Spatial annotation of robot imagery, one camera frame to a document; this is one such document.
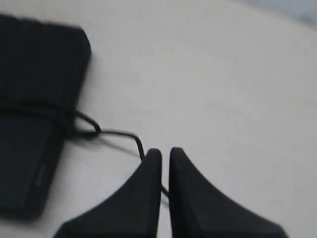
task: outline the black fabric case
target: black fabric case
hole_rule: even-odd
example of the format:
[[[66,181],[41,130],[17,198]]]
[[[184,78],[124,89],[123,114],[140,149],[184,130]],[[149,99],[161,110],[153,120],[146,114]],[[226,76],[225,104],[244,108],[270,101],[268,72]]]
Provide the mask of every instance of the black fabric case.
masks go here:
[[[0,15],[0,100],[74,109],[90,55],[80,28]],[[74,119],[52,115],[68,123]],[[1,215],[41,214],[64,140],[49,120],[0,110]]]

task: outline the black plastic object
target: black plastic object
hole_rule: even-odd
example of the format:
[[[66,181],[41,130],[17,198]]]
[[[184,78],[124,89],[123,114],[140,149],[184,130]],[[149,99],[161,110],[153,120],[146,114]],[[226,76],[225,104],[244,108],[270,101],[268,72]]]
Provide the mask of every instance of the black plastic object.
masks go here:
[[[54,238],[155,238],[162,157],[148,151],[131,178],[109,199],[64,223]]]
[[[0,15],[0,104],[39,101],[75,109],[90,55],[80,28]],[[55,109],[45,113],[73,124],[72,116]],[[50,120],[2,107],[0,131],[0,213],[34,219],[43,210],[65,132]]]
[[[170,154],[169,207],[174,238],[287,238],[284,230],[226,197],[181,148]]]

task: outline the white surface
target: white surface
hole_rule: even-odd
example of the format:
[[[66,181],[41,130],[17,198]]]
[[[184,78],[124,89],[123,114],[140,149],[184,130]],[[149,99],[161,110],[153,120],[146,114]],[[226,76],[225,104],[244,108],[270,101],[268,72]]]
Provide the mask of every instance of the white surface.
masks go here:
[[[169,151],[181,146],[231,198],[292,238],[317,237],[316,31],[226,0],[2,0],[0,10],[86,30],[93,60],[80,110],[159,148],[165,185]],[[0,221],[0,237],[52,237],[138,164],[67,143],[42,218]],[[170,232],[161,206],[158,237]]]

